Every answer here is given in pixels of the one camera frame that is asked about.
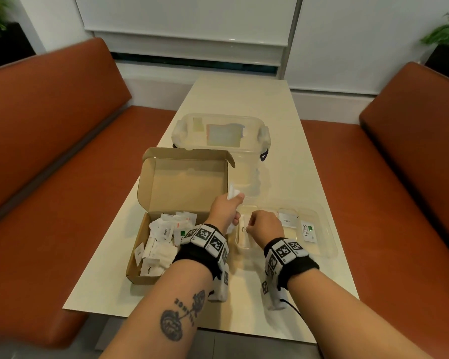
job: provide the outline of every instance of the white roller blind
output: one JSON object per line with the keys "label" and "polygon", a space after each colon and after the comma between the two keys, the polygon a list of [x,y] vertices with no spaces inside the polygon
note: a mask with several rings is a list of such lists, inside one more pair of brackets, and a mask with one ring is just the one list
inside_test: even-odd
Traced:
{"label": "white roller blind", "polygon": [[449,0],[304,0],[285,79],[291,88],[379,93],[428,47]]}
{"label": "white roller blind", "polygon": [[296,0],[77,0],[85,29],[286,46]]}

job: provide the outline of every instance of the leather upholstery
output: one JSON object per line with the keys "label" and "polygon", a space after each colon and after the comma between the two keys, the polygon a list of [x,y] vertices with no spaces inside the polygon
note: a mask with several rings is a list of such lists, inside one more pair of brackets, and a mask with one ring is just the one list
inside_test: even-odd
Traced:
{"label": "leather upholstery", "polygon": [[439,232],[449,237],[449,78],[409,63],[360,120]]}
{"label": "leather upholstery", "polygon": [[0,68],[0,205],[130,98],[102,39]]}
{"label": "leather upholstery", "polygon": [[449,359],[448,248],[358,125],[302,125],[360,299]]}
{"label": "leather upholstery", "polygon": [[75,337],[86,315],[63,304],[174,114],[128,108],[0,221],[1,337],[48,347]]}

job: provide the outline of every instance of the cardboard box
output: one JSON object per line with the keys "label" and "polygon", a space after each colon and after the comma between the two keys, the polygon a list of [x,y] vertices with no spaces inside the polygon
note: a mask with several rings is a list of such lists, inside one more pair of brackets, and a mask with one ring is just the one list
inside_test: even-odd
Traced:
{"label": "cardboard box", "polygon": [[196,224],[203,223],[216,196],[228,192],[228,162],[234,160],[228,151],[152,147],[143,155],[138,202],[147,211],[141,222],[130,255],[126,277],[136,285],[154,284],[158,277],[140,276],[133,251],[141,242],[146,246],[149,224],[161,213],[177,211],[197,214]]}

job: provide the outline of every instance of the table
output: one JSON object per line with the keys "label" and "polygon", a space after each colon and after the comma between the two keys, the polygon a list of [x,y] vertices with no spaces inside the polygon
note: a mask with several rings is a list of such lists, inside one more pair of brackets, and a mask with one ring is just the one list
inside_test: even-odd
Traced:
{"label": "table", "polygon": [[[317,257],[321,270],[358,297],[323,187],[286,81],[256,76],[203,75],[193,85],[158,147],[170,147],[176,121],[185,114],[219,113],[261,118],[269,127],[271,150],[260,165],[270,198],[315,201],[324,208],[337,246],[337,257]],[[68,297],[64,309],[128,317],[151,289],[132,285],[125,276],[128,259],[144,209],[138,204],[138,181],[116,215]],[[199,327],[316,343],[301,318],[291,309],[268,311],[260,294],[256,271],[239,265],[229,280],[228,301],[210,303]]]}

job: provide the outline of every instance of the floor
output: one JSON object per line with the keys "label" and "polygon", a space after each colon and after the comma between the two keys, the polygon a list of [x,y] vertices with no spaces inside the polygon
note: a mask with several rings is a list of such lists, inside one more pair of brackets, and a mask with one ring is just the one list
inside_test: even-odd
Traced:
{"label": "floor", "polygon": [[[24,344],[0,343],[0,359],[95,359],[101,354],[102,332],[108,317],[91,315],[73,344],[66,350],[44,350]],[[316,345],[284,340],[253,338],[241,335],[199,330],[188,359],[254,359],[277,358],[319,359]]]}

